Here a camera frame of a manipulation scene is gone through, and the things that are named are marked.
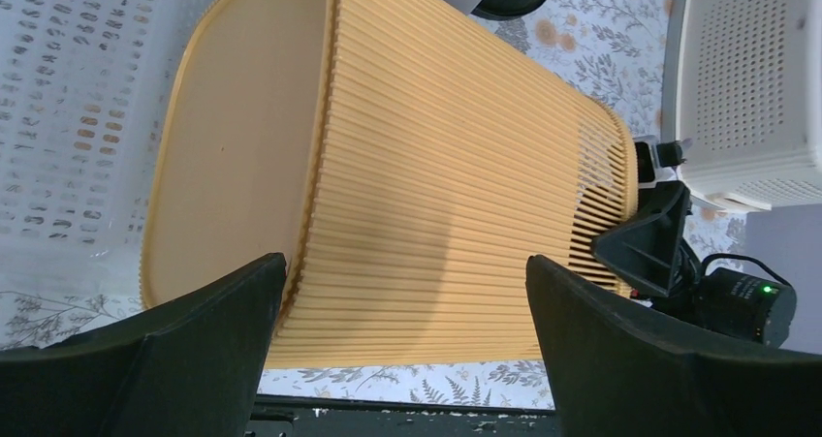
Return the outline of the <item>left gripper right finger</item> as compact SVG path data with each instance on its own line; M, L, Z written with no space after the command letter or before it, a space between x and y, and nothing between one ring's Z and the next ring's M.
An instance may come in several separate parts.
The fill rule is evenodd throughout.
M525 287L564 436L817 436L821 358L617 296L542 255Z

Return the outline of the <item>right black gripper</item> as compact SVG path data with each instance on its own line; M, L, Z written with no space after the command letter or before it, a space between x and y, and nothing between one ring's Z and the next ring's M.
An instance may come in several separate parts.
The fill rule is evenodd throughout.
M778 348L787 340L797 293L761 261L715 253L699 259L682 242L690 210L689 189L681 182L658 182L640 193L641 206L624 223L592 240L592 255L643 296L651 307L681 321L740 340ZM720 266L718 260L757 265L768 278Z

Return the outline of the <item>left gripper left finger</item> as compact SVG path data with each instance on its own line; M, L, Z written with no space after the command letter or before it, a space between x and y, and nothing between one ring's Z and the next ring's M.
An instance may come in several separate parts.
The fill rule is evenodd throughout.
M5 436L240 436L278 317L286 262L45 348L1 355Z

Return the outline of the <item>cream large container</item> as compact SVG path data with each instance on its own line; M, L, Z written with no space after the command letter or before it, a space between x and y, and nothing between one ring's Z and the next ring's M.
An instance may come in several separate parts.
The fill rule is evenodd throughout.
M821 0L675 0L661 136L700 206L821 201Z

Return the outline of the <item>yellow plastic waste basket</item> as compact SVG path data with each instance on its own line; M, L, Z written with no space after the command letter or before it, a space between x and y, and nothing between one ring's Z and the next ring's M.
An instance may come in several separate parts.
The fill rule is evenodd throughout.
M279 252L270 368L537 359L527 259L628 296L591 243L637 171L606 105L441 0L216 0L170 97L142 300Z

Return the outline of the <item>white perforated basket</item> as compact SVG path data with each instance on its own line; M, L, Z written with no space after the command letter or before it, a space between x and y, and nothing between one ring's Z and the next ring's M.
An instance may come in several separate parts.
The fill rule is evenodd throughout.
M214 0L1 0L1 280L129 296L169 96Z

